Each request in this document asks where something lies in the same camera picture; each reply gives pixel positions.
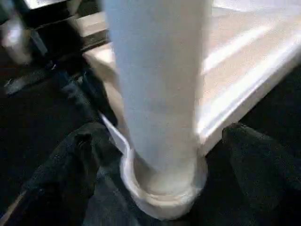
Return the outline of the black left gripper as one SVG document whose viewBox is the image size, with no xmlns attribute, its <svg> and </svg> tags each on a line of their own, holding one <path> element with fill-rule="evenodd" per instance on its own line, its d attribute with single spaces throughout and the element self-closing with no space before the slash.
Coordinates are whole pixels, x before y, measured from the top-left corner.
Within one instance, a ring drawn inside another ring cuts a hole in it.
<svg viewBox="0 0 301 226">
<path fill-rule="evenodd" d="M 78 4 L 24 4 L 23 22 L 30 32 L 28 49 L 32 64 L 50 69 L 53 66 L 76 70 L 85 64 L 83 39 L 76 22 Z M 71 76 L 58 72 L 61 91 L 72 101 L 88 122 L 104 124 L 104 115 L 114 126 L 114 113 L 104 84 L 91 68 Z"/>
</svg>

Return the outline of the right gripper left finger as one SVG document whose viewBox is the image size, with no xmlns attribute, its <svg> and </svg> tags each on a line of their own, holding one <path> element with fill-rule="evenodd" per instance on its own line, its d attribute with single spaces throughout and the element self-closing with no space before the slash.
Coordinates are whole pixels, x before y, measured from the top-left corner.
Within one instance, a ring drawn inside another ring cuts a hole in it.
<svg viewBox="0 0 301 226">
<path fill-rule="evenodd" d="M 22 188 L 14 226 L 116 226 L 122 207 L 111 174 L 117 149 L 90 122 L 70 133 Z"/>
</svg>

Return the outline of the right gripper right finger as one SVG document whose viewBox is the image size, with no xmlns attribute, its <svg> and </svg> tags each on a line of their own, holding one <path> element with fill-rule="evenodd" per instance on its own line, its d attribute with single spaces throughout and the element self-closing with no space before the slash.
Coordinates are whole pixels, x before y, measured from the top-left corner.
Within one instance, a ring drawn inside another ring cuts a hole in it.
<svg viewBox="0 0 301 226">
<path fill-rule="evenodd" d="M 301 158 L 277 140 L 241 123 L 223 129 L 222 142 L 252 209 L 276 226 L 301 224 Z"/>
</svg>

